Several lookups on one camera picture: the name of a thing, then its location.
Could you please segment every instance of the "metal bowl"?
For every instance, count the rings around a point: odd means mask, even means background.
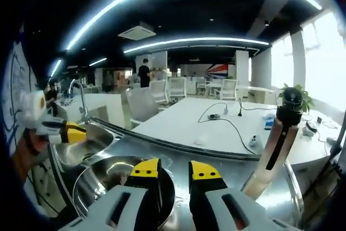
[[[74,207],[79,216],[86,217],[88,207],[116,185],[124,185],[132,169],[144,159],[115,156],[98,161],[78,177],[73,191]],[[162,172],[162,210],[158,228],[165,224],[175,202],[174,184],[169,174]]]

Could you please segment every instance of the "potted plant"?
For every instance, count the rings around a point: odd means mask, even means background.
[[[284,92],[286,88],[289,88],[289,86],[286,83],[284,83],[284,87],[281,89],[281,93],[279,94],[279,97],[282,98],[283,102],[284,102]],[[309,93],[305,91],[303,87],[300,86],[299,84],[294,86],[294,88],[297,89],[302,94],[302,105],[300,106],[300,109],[303,112],[309,112],[310,107],[314,105],[312,98],[309,96]]]

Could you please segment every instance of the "stainless steel countertop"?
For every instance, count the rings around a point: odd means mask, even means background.
[[[119,141],[115,141],[102,152],[94,155],[89,161],[83,162],[80,169],[75,169],[72,174],[63,172],[59,166],[55,156],[54,149],[50,149],[52,167],[57,173],[61,183],[59,188],[61,192],[66,192],[66,196],[72,203],[72,190],[65,185],[66,178],[77,179],[77,175],[87,166],[96,161],[112,156],[137,156],[144,159],[159,157],[162,166],[170,174],[176,192],[175,206],[172,215],[167,223],[160,230],[194,230],[191,213],[189,210],[189,180],[188,180],[188,162],[191,160],[208,163],[214,166],[226,184],[230,188],[241,189],[244,182],[254,171],[258,159],[251,158],[249,161],[246,156],[237,155],[236,159],[222,156],[208,156],[201,154],[200,151],[186,151],[179,147],[173,148],[172,145],[158,144],[157,140],[144,140],[136,137],[136,134],[128,133],[126,130],[114,127],[110,124],[101,124],[100,120],[94,120],[93,123],[102,126],[114,136],[122,134],[123,137]],[[299,226],[299,222],[303,212],[302,195],[299,190],[298,183],[289,163],[286,163],[280,174],[272,181],[270,186],[258,198],[257,202],[267,210],[268,217],[276,217],[293,226]]]

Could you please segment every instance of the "man in black shirt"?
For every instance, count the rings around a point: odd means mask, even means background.
[[[52,107],[53,116],[58,115],[58,108],[56,106],[56,103],[54,102],[54,101],[56,101],[57,95],[58,95],[58,93],[56,92],[56,90],[54,88],[54,83],[50,82],[49,83],[49,90],[48,90],[47,94],[45,95],[45,100],[47,103],[47,108]]]
[[[143,60],[143,63],[144,64],[140,66],[138,70],[138,76],[141,78],[141,88],[146,88],[146,87],[149,87],[151,73],[150,73],[149,67],[147,66],[148,59],[145,58]]]

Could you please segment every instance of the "floor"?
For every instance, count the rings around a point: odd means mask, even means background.
[[[203,95],[199,95],[199,96],[188,95],[188,96],[195,97],[195,98],[204,98]],[[247,98],[246,97],[243,98],[243,100],[244,102],[254,102],[254,97],[249,95]],[[122,100],[122,106],[123,106],[124,119],[125,119],[125,128],[131,129],[130,108],[126,100]],[[48,160],[45,161],[45,165],[47,168],[49,168]],[[44,174],[44,170],[41,167],[35,167],[34,171],[35,171],[35,182],[37,186],[37,191],[43,197],[43,198],[40,198],[40,203],[42,207],[45,209],[47,215],[54,217],[57,215],[55,211],[59,212],[65,207],[65,202],[63,198],[61,197],[61,194],[57,188],[54,178],[52,176],[49,177],[49,185],[47,188],[47,191],[49,194],[46,194],[44,191],[44,186],[40,183],[40,179],[42,178]],[[308,185],[310,184],[309,181],[307,181],[308,175],[310,175],[310,173],[304,170],[300,170],[296,172],[298,183],[301,186],[301,189],[303,191],[305,191]],[[309,196],[304,201],[304,204],[305,204],[304,219],[308,220],[309,223],[317,222],[321,218],[323,213],[325,212],[326,206],[324,205],[323,202],[324,202],[324,199],[328,197],[333,187],[335,186],[335,180],[336,180],[335,174],[331,173],[330,176],[328,176],[328,180],[324,181],[323,183],[319,183],[317,191],[313,192],[311,196]]]

